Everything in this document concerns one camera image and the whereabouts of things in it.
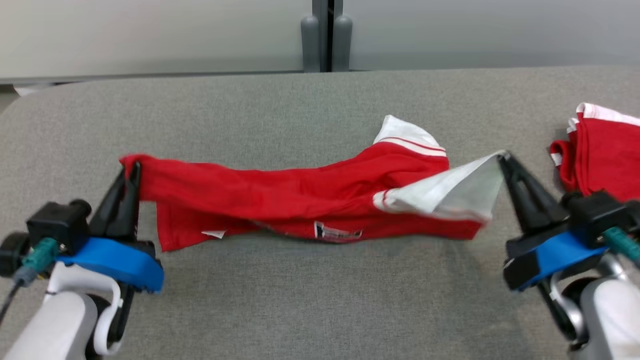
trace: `black cable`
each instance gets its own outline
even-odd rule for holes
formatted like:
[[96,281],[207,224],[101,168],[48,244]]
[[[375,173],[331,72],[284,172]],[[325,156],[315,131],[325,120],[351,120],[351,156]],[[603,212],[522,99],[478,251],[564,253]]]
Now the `black cable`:
[[9,295],[6,296],[4,303],[2,305],[2,310],[0,310],[0,326],[2,326],[2,321],[4,320],[4,316],[6,315],[6,311],[9,310],[9,305],[13,301],[15,294],[18,293],[18,290],[22,287],[22,280],[18,280],[13,284],[13,288],[9,292]]

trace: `folded garment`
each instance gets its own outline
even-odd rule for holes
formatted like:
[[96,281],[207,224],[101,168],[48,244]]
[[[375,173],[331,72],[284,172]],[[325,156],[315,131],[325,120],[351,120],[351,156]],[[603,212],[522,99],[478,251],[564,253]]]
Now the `folded garment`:
[[448,170],[433,136],[388,115],[372,146],[320,168],[232,170],[144,154],[121,162],[141,163],[140,200],[156,202],[168,251],[260,228],[334,243],[402,234],[471,239],[492,217],[498,154]]
[[620,201],[640,198],[640,119],[582,103],[569,120],[569,141],[551,144],[550,154],[567,191],[589,195],[607,190]]

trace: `white panel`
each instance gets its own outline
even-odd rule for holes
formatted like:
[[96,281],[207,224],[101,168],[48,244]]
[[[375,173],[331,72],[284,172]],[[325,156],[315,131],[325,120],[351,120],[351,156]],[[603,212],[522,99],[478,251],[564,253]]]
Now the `white panel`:
[[311,0],[2,0],[0,79],[301,70]]
[[636,0],[344,0],[351,69],[626,63]]

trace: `gray table surface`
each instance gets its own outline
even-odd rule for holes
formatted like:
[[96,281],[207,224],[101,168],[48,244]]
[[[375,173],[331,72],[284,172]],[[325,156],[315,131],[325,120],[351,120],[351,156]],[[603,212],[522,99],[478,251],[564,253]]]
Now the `gray table surface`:
[[[513,151],[556,195],[547,154],[578,103],[640,115],[640,70],[560,67],[128,79],[63,85],[0,117],[0,229],[45,201],[100,201],[130,152],[235,168],[316,167],[371,144],[385,115],[426,128],[452,166]],[[473,241],[423,236],[352,245],[268,233],[160,255],[161,295],[141,295],[118,359],[561,359],[535,291],[502,281],[518,234],[506,192]],[[154,207],[140,238],[156,240]],[[0,282],[0,296],[9,281]],[[19,293],[0,354],[38,308]]]

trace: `red cloth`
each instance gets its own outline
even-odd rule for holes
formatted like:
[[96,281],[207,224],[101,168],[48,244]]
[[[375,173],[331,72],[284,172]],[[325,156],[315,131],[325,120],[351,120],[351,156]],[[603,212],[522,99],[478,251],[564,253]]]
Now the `red cloth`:
[[567,191],[607,190],[620,201],[640,198],[640,119],[582,103],[569,121],[569,141],[551,144]]
[[157,203],[163,251],[212,238],[203,231],[228,236],[259,228],[335,243],[402,234],[472,238],[483,221],[398,213],[385,203],[390,189],[449,168],[444,149],[426,131],[387,120],[393,129],[381,131],[372,146],[321,168],[232,170],[143,154],[121,162],[127,168],[141,163],[140,200]]

